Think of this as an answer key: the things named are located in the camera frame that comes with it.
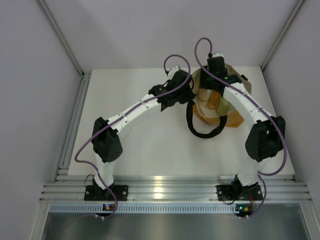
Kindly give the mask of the orange bottle pink cap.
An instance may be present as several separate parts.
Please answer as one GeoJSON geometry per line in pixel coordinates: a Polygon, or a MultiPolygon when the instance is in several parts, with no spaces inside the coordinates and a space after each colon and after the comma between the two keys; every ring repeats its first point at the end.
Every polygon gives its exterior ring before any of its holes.
{"type": "Polygon", "coordinates": [[[212,91],[209,102],[208,102],[208,106],[211,109],[215,109],[220,101],[221,95],[219,92],[217,91],[212,91]]]}

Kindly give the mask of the tan canvas bag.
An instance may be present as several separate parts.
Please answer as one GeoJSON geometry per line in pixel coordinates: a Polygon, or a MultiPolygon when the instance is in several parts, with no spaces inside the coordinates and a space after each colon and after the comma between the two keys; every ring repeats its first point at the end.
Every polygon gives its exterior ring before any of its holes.
{"type": "Polygon", "coordinates": [[[232,105],[230,106],[227,114],[220,114],[217,112],[217,108],[210,108],[209,104],[207,106],[198,105],[197,95],[200,89],[200,74],[200,68],[191,74],[193,82],[190,86],[195,94],[195,98],[187,104],[186,121],[187,126],[193,135],[201,139],[211,139],[219,135],[225,127],[239,127],[244,122],[244,119],[232,105]],[[215,126],[215,128],[209,133],[198,132],[193,125],[193,116],[197,116],[203,123],[215,126]]]}

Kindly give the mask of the cream jar bottle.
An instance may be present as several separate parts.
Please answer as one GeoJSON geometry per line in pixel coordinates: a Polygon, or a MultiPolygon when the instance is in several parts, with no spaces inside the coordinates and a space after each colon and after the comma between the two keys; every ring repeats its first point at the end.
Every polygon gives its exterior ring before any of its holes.
{"type": "Polygon", "coordinates": [[[196,96],[198,105],[200,105],[201,107],[206,107],[209,103],[211,95],[212,95],[212,90],[200,88],[196,96]]]}

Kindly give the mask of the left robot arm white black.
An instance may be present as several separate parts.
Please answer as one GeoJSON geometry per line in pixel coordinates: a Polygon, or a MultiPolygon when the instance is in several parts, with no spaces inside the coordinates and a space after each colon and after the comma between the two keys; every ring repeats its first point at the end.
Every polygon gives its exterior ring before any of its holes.
{"type": "Polygon", "coordinates": [[[123,153],[122,138],[148,117],[165,109],[187,103],[195,97],[193,77],[177,65],[169,72],[164,84],[153,86],[135,105],[114,117],[99,117],[93,126],[93,152],[97,167],[92,184],[86,187],[86,201],[109,200],[113,194],[115,161],[123,153]]]}

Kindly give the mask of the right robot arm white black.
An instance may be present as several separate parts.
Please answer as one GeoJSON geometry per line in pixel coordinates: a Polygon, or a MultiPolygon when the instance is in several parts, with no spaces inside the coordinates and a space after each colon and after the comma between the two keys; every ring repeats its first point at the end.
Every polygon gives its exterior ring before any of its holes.
{"type": "Polygon", "coordinates": [[[260,190],[258,180],[265,175],[263,169],[267,162],[280,151],[287,156],[286,122],[281,116],[271,115],[253,99],[244,80],[237,73],[229,73],[220,53],[208,54],[207,64],[201,67],[199,87],[219,93],[220,99],[230,103],[249,128],[245,141],[249,159],[228,185],[228,191],[221,196],[222,200],[227,197],[246,199],[260,190]]]}

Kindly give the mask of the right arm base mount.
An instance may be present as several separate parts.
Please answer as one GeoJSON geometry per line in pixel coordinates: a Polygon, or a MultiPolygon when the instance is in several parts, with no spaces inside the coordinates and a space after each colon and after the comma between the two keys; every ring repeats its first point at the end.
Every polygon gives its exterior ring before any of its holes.
{"type": "Polygon", "coordinates": [[[240,187],[232,184],[221,184],[216,187],[218,201],[233,203],[235,201],[261,201],[263,194],[258,184],[240,187]]]}

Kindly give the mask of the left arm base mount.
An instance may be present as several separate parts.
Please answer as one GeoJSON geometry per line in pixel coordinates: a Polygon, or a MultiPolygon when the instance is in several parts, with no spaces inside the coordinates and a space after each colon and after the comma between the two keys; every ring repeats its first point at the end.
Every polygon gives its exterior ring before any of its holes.
{"type": "MultiPolygon", "coordinates": [[[[116,199],[120,202],[126,201],[128,198],[129,186],[128,185],[111,185],[111,191],[115,195],[116,199]]],[[[85,201],[114,201],[115,198],[107,190],[103,190],[95,185],[88,185],[85,187],[84,193],[85,201]]]]}

